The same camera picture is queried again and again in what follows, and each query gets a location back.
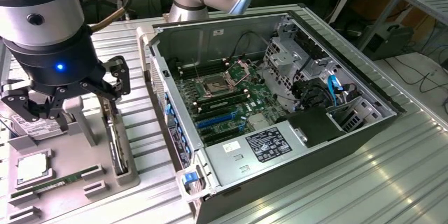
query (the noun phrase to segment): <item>gray parts holder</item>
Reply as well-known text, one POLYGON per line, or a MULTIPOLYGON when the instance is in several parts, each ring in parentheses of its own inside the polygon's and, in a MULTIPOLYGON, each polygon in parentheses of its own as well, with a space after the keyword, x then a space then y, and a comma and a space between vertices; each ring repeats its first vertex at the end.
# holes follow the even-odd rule
MULTIPOLYGON (((79 108, 83 106, 80 100, 72 100, 71 104, 79 108)), ((140 182, 121 116, 117 115, 115 128, 120 136, 119 142, 128 172, 117 176, 101 115, 84 117, 81 109, 68 107, 65 109, 75 114, 77 120, 69 127, 71 134, 65 133, 40 141, 32 141, 27 136, 20 137, 25 139, 23 142, 25 144, 19 143, 23 140, 9 140, 9 142, 17 141, 19 144, 9 148, 8 224, 43 223, 135 187, 140 182), (28 180, 17 187, 17 161, 39 153, 47 155, 48 175, 28 180), (19 188, 21 188, 19 191, 24 192, 23 195, 17 194, 19 188)))

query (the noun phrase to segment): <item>blue pcie slot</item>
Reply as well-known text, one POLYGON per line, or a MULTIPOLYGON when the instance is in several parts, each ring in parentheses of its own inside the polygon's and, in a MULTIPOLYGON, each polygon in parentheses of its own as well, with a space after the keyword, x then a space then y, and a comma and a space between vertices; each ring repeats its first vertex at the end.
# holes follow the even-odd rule
POLYGON ((225 122, 228 120, 233 120, 236 117, 236 112, 232 112, 231 114, 227 114, 227 115, 223 115, 217 118, 213 118, 205 122, 201 122, 197 124, 197 128, 201 129, 201 128, 205 128, 208 126, 212 126, 213 124, 217 124, 217 123, 221 123, 221 122, 225 122))

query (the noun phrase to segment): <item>green circuit board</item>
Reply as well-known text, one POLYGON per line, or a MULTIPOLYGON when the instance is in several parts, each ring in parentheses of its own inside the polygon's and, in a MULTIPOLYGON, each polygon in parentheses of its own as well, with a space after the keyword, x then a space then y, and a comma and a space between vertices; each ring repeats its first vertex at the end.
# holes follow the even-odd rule
MULTIPOLYGON (((180 91, 181 98, 184 100, 189 115, 195 121, 195 124, 211 120, 216 117, 227 115, 229 113, 235 113, 235 118, 216 123, 208 127, 197 129, 197 132, 203 138, 203 142, 207 146, 211 146, 216 143, 220 143, 237 135, 243 135, 251 133, 256 130, 255 126, 251 124, 248 120, 251 116, 257 115, 257 118, 264 118, 263 125, 275 124, 277 118, 287 114, 285 110, 283 109, 280 103, 273 98, 273 93, 271 92, 268 86, 264 83, 259 82, 259 75, 257 69, 249 66, 248 77, 233 87, 233 89, 228 89, 228 82, 223 82, 225 79, 225 73, 215 73, 208 76, 200 76, 199 78, 188 79, 188 80, 176 80, 177 89, 180 91), (203 101, 207 102, 211 98, 219 97, 220 95, 232 94, 241 92, 241 90, 247 90, 241 96, 244 96, 244 101, 241 102, 237 98, 229 98, 229 104, 235 101, 235 104, 227 105, 221 110, 225 113, 216 115, 207 120, 199 120, 203 116, 200 112, 197 112, 197 106, 193 105, 195 102, 203 101), (216 138, 219 133, 229 131, 232 129, 240 129, 237 133, 223 137, 216 138)), ((229 76, 235 83, 241 80, 241 78, 247 75, 244 68, 236 64, 229 69, 229 76)))

